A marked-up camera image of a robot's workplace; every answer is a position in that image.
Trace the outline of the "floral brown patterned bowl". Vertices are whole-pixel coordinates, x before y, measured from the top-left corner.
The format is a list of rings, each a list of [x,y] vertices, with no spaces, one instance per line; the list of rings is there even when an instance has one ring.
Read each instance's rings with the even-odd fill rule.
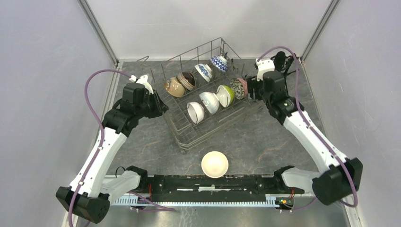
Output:
[[[242,78],[232,78],[230,80],[230,88],[234,91],[235,98],[242,100],[249,94],[247,82]]]

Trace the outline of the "brown rimmed cream bowl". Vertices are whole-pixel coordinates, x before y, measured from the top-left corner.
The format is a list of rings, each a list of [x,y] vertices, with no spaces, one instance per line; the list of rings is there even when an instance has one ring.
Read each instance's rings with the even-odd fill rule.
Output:
[[[195,89],[195,77],[190,72],[181,72],[176,76],[176,78],[185,89],[189,91]]]

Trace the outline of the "green and white bowl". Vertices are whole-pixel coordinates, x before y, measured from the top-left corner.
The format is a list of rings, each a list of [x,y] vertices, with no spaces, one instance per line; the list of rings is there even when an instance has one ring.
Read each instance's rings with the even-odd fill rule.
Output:
[[[220,104],[224,108],[230,106],[233,103],[235,97],[233,89],[231,89],[229,86],[226,85],[220,85],[217,88],[216,95],[218,97]]]

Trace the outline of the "grey wire dish rack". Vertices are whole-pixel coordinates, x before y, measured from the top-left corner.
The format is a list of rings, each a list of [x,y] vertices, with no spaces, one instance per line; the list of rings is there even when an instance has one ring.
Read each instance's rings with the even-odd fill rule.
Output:
[[[169,107],[163,115],[183,153],[262,107],[246,94],[244,68],[223,38],[143,69]]]

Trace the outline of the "pink bowl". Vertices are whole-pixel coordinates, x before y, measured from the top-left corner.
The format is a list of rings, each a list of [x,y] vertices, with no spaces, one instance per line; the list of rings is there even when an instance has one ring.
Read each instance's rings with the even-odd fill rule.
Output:
[[[228,60],[223,55],[214,56],[210,61],[219,71],[223,73],[228,71]]]

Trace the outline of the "blue floral bowl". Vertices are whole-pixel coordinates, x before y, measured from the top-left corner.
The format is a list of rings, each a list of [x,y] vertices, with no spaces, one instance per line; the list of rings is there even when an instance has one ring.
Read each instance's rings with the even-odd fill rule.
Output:
[[[203,79],[205,79],[208,83],[213,79],[212,69],[207,64],[196,64],[195,69],[199,72]]]

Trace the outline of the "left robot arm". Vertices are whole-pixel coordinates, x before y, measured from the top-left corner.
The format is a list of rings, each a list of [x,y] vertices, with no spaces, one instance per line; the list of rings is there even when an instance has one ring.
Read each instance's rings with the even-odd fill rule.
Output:
[[[78,175],[67,187],[59,187],[56,198],[72,214],[92,223],[101,222],[110,205],[125,193],[148,188],[147,171],[130,166],[120,176],[103,180],[117,151],[143,117],[162,116],[168,107],[147,82],[129,83],[123,96],[108,111],[97,141]]]

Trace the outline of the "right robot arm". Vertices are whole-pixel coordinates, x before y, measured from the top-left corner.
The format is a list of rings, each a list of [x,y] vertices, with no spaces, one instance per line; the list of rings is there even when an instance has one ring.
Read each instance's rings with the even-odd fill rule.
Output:
[[[249,96],[262,101],[269,114],[302,144],[318,170],[305,171],[287,166],[279,169],[273,187],[279,193],[291,187],[311,192],[324,205],[341,202],[349,207],[358,205],[363,164],[350,159],[325,137],[300,104],[298,96],[288,94],[285,76],[278,71],[263,73],[262,77],[246,78]]]

